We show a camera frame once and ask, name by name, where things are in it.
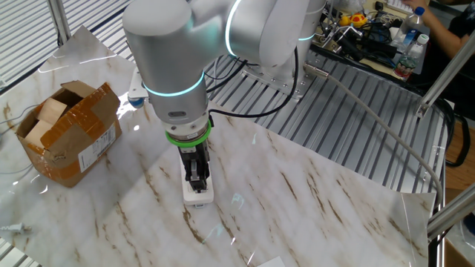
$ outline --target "person's arm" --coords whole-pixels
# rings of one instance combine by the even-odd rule
[[[440,4],[447,4],[447,5],[453,5],[453,4],[470,4],[473,0],[439,0]]]
[[[425,9],[422,15],[424,24],[430,28],[430,37],[434,40],[445,52],[449,58],[453,58],[463,44],[467,42],[468,35],[459,38],[455,34],[447,30],[444,25],[437,19],[437,17],[429,10],[424,0],[404,0],[405,4],[411,6],[413,9],[423,7]]]

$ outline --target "green ring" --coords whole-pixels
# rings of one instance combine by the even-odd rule
[[[180,142],[180,141],[177,141],[173,138],[170,137],[170,134],[168,134],[167,132],[165,132],[165,135],[166,135],[166,139],[168,139],[168,141],[172,144],[172,145],[176,145],[177,147],[179,148],[194,148],[195,146],[201,144],[202,142],[205,142],[206,138],[208,138],[209,134],[211,133],[211,121],[208,121],[208,130],[206,130],[205,134],[200,137],[198,140],[195,140],[193,142]]]

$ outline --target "marble table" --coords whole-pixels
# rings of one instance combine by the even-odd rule
[[[47,267],[259,266],[280,256],[286,267],[428,265],[434,194],[391,191],[245,119],[214,116],[214,202],[184,206],[177,148],[152,106],[127,102],[134,67],[81,28],[0,96],[0,121],[74,79],[109,82],[121,101],[123,135],[75,188],[31,168],[4,174],[30,163],[14,132],[0,142],[0,225],[33,228],[1,235],[34,260]]]

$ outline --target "open cardboard box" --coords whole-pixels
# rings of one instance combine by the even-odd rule
[[[26,116],[16,135],[37,171],[73,187],[122,134],[116,115],[120,101],[107,83],[98,89],[80,81],[61,86],[50,97],[55,101],[49,100],[56,108],[45,115],[45,100]]]

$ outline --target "plastic bottle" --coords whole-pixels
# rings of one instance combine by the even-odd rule
[[[409,46],[409,49],[401,56],[398,63],[394,67],[394,73],[397,76],[402,77],[406,80],[413,70],[417,67],[419,60],[424,53],[424,45],[429,41],[429,36],[421,34],[417,38],[417,42]]]
[[[422,14],[425,10],[423,7],[417,7],[413,14],[407,15],[404,22],[402,22],[398,33],[394,37],[391,45],[398,48],[399,52],[406,51],[410,45],[417,31],[422,25]]]

